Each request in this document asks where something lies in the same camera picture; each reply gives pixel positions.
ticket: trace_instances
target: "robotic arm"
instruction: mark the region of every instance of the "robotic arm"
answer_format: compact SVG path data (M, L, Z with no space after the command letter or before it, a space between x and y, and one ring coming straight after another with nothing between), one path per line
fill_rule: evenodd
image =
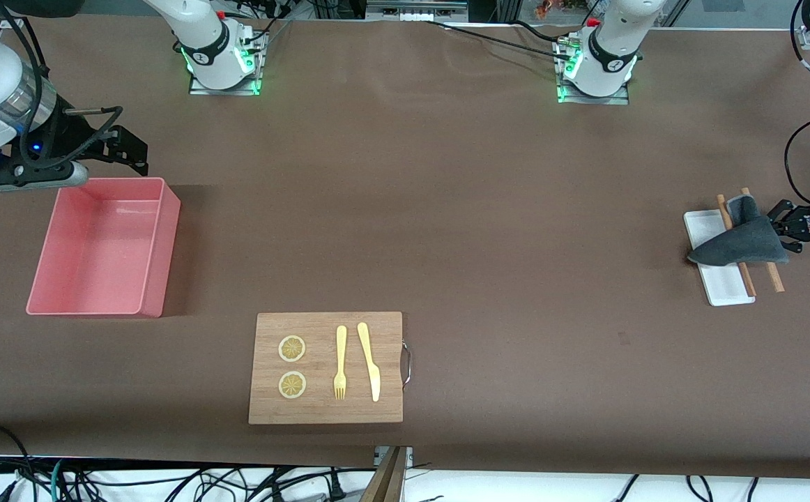
M631 79L641 41L656 22L666 0L612 0L597 26L571 33L578 47L567 51L572 60L564 78L594 98L618 92Z
M253 36L250 26L220 19L207 0L146 2L172 27L192 78L204 88L233 88L256 70L255 42L263 33ZM0 19L6 18L6 6L17 6L14 13L60 17L73 15L81 4L82 0L1 0ZM42 61L30 59L32 66L0 43L0 191L83 184L89 179L78 162L83 159L124 163L147 175L147 145L113 125L122 108L74 108L46 79L38 66ZM96 130L86 121L89 114L111 117ZM9 146L7 153L4 146Z

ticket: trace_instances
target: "white floor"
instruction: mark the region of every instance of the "white floor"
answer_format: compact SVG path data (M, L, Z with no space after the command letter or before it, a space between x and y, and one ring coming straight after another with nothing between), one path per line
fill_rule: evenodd
M326 469L298 469L287 477L304 473L318 473ZM215 473L220 476L224 470ZM94 480L103 482L140 482L177 478L191 474L192 470L173 471L105 471L93 474ZM250 485L258 483L270 473L269 469L246 469L243 471ZM363 489L371 473L341 474L340 482L345 492ZM560 474L560 473L480 473L480 471L409 471L405 483L405 502L423 502L443 496L440 502L613 502L628 481L627 474ZM0 492L12 482L12 474L0 474ZM240 482L236 474L229 477ZM710 477L716 502L745 502L749 478ZM102 487L102 496L108 502L162 502L176 482L141 487ZM194 499L197 483L189 484L176 502ZM322 479L284 490L284 500L296 502L310 495L326 493ZM33 500L30 483L19 483L10 502ZM48 502L49 494L40 489L39 500ZM236 500L243 500L238 490ZM683 476L641 476L634 484L626 502L698 502L687 489ZM810 480L762 479L755 490L753 500L758 502L810 502ZM229 492L213 489L204 497L204 502L233 502Z

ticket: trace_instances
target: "gray napkin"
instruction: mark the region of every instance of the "gray napkin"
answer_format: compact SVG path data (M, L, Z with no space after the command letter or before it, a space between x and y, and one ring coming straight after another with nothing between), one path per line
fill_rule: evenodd
M740 261L790 261L786 250L771 227L771 219L758 210L752 196L742 195L727 201L727 213L733 228L704 242L687 259L704 266L726 266Z

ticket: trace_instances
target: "wooden chopstick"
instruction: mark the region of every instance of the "wooden chopstick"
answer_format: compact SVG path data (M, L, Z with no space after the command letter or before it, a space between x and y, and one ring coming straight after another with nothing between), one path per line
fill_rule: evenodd
M733 220L731 219L730 213L727 213L727 203L724 201L724 195L718 194L715 200L718 201L718 210L721 211L721 219L724 220L724 229L729 231L729 229L733 228ZM746 286L746 294L755 298L755 286L752 285L752 276L749 275L749 267L744 263L739 263L737 266L740 267L740 275L742 276L743 285Z
M740 190L740 192L742 192L744 195L747 196L752 195L751 193L749 193L748 188L743 188L743 190ZM773 261L768 261L765 264L765 267L767 268L767 275L771 277L771 284L774 285L774 291L778 293L785 292L786 289L784 289L784 281L780 279L780 273L777 270L777 264L775 264Z

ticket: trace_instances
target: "metal handle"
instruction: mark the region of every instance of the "metal handle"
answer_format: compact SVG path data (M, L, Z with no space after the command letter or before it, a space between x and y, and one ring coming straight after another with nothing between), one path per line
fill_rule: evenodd
M402 350L405 350L405 353L408 354L408 374L405 376L405 381L402 382L402 390L404 390L405 385L408 385L408 382L411 381L411 349L408 348L405 339L402 339Z

